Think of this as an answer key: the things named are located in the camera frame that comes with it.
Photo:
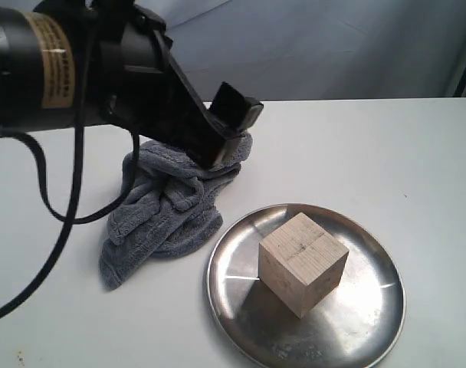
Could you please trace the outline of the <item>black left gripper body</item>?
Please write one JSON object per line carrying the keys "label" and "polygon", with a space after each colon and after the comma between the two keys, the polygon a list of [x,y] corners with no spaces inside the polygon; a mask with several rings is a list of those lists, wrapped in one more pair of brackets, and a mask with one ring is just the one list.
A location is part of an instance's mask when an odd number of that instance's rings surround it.
{"label": "black left gripper body", "polygon": [[133,1],[79,1],[91,39],[84,52],[86,126],[114,125],[214,166],[214,117],[171,54],[166,23]]}

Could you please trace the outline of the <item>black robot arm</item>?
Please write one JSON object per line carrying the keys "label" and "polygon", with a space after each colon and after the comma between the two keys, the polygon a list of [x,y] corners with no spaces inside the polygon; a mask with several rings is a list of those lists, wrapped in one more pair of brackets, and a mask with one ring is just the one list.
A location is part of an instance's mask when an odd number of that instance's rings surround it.
{"label": "black robot arm", "polygon": [[172,56],[165,21],[133,1],[0,6],[0,126],[109,124],[183,150],[209,169],[236,150],[263,104],[222,83],[209,106]]}

